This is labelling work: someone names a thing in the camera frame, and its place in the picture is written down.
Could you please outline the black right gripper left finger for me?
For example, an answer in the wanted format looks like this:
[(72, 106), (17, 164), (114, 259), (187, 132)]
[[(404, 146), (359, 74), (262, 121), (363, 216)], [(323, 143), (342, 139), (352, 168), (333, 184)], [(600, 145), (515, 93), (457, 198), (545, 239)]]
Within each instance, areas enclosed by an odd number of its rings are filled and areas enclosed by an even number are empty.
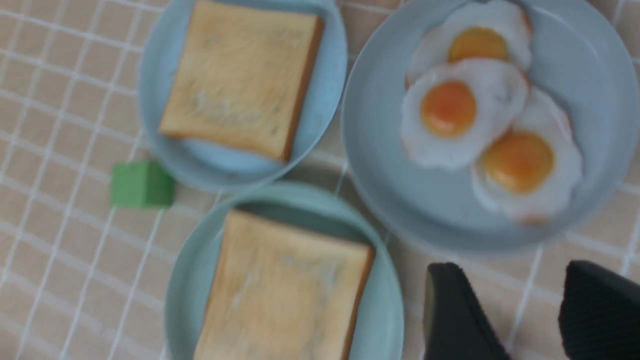
[(509, 360), (463, 269), (427, 267), (423, 305), (425, 360)]

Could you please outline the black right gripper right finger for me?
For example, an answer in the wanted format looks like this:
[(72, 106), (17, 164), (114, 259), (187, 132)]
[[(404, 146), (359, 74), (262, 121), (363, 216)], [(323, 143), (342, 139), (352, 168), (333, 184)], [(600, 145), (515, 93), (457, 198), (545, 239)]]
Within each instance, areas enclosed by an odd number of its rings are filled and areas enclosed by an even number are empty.
[(589, 260), (570, 261), (558, 327), (570, 360), (638, 360), (639, 284)]

